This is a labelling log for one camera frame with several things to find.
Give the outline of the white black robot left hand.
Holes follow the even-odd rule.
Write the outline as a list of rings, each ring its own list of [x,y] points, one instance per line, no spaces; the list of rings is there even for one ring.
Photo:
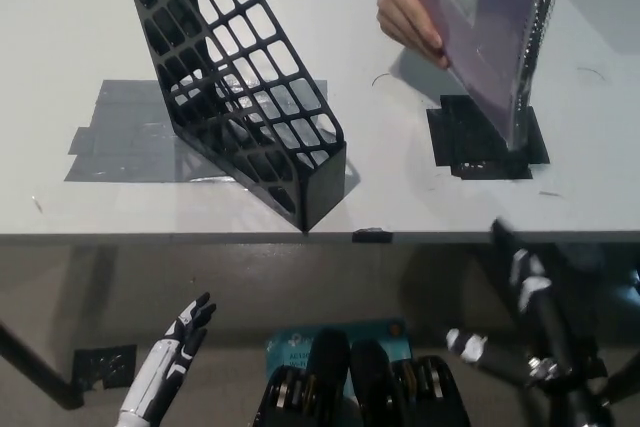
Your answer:
[[[216,305],[210,294],[192,301],[155,342],[123,401],[117,427],[158,426],[198,353]]]

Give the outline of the person's bare hand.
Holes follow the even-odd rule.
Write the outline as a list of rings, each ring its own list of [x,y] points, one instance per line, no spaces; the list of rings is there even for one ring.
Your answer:
[[[376,18],[387,37],[437,67],[449,68],[441,36],[419,0],[377,0]]]

